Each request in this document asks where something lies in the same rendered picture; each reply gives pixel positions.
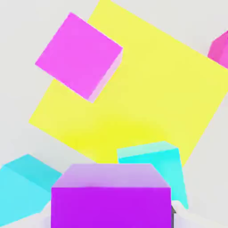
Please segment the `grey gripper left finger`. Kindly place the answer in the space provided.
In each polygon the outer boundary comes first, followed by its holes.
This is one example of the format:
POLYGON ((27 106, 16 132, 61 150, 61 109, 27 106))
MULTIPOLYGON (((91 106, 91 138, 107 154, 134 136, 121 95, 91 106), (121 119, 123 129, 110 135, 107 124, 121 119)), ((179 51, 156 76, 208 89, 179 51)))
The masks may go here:
POLYGON ((51 202, 41 212, 33 215, 30 228, 51 228, 51 202))

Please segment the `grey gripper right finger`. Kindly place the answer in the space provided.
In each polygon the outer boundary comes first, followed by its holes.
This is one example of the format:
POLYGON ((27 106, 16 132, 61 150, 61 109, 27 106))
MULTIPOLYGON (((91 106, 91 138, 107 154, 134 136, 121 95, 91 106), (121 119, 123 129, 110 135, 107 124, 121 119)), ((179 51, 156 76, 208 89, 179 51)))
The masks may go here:
POLYGON ((190 213, 181 202, 172 200, 174 228, 210 228, 210 223, 196 214, 190 213))

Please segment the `small purple cube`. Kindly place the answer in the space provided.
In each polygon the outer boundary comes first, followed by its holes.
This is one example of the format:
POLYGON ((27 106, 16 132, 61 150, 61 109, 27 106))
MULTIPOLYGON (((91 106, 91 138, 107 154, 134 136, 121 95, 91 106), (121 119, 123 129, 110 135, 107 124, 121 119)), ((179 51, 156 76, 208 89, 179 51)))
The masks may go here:
POLYGON ((51 189, 51 228, 171 228, 171 214, 151 164, 73 164, 51 189))

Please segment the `small sky blue cube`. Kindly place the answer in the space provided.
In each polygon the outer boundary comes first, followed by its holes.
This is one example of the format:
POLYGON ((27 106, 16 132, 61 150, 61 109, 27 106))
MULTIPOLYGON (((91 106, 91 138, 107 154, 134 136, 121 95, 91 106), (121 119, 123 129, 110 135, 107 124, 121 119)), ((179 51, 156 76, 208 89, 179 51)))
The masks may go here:
POLYGON ((0 168, 0 227, 41 212, 61 173, 23 155, 0 168))

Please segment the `small cyan cube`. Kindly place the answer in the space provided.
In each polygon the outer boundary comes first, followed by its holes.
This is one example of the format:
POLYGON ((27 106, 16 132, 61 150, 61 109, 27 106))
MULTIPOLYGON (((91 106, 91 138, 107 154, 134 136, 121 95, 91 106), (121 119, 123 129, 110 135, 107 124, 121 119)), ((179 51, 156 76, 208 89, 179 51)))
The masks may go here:
POLYGON ((188 209, 179 149, 165 141, 117 149, 119 163, 151 163, 171 187, 171 199, 188 209))

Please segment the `small magenta cube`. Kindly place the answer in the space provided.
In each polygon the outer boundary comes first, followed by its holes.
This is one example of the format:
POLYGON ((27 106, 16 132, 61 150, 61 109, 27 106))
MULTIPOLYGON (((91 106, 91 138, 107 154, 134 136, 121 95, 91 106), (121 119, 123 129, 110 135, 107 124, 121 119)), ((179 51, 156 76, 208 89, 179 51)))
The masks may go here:
POLYGON ((70 13, 35 64, 94 102, 120 65, 122 53, 118 43, 70 13))

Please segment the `small pink cube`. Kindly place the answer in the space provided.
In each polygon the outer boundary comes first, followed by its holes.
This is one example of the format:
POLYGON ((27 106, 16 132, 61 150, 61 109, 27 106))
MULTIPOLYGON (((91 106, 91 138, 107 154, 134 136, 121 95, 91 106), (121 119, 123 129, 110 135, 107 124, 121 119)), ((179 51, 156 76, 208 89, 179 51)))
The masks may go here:
POLYGON ((212 42, 208 57, 228 69, 228 31, 212 42))

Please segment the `large yellow box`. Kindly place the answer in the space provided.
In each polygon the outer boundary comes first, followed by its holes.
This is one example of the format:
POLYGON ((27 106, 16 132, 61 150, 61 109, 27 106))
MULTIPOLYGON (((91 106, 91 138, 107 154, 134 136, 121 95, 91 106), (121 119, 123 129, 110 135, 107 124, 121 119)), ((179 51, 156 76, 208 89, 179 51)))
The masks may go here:
POLYGON ((186 163, 228 93, 228 69, 111 0, 89 23, 123 47, 117 71, 94 103, 53 80, 29 122, 98 163, 158 141, 186 163))

